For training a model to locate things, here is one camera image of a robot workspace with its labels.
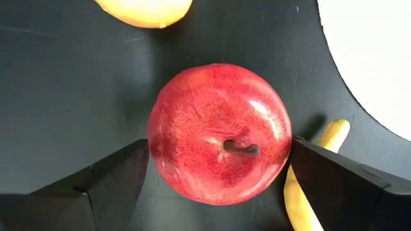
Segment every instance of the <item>apple skin speckle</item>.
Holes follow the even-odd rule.
[[[165,181],[183,196],[210,205],[240,203],[266,189],[285,165],[292,136],[273,88],[231,64],[176,75],[158,95],[147,135]],[[258,145],[260,154],[227,151],[227,140],[239,148]]]

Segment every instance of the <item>yellow banana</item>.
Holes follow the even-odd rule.
[[[349,129],[350,125],[347,120],[337,119],[327,126],[317,144],[338,153]],[[288,168],[287,172],[284,200],[288,217],[295,231],[323,231],[310,203],[298,184],[292,166]]]

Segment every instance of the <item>black table surface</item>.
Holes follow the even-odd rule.
[[[29,193],[145,137],[164,84],[181,70],[237,64],[283,100],[294,135],[346,118],[340,154],[411,179],[411,142],[368,115],[329,53],[316,0],[194,0],[180,22],[135,28],[91,0],[0,3],[0,193]],[[284,172],[239,205],[175,193],[150,162],[132,230],[289,230]]]

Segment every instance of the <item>white surface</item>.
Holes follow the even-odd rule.
[[[411,0],[317,0],[341,77],[379,123],[411,141]]]

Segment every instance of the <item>red apple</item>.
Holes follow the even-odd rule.
[[[211,64],[181,72],[160,91],[148,140],[160,175],[178,193],[230,205],[272,183],[288,158],[291,126],[266,81]]]

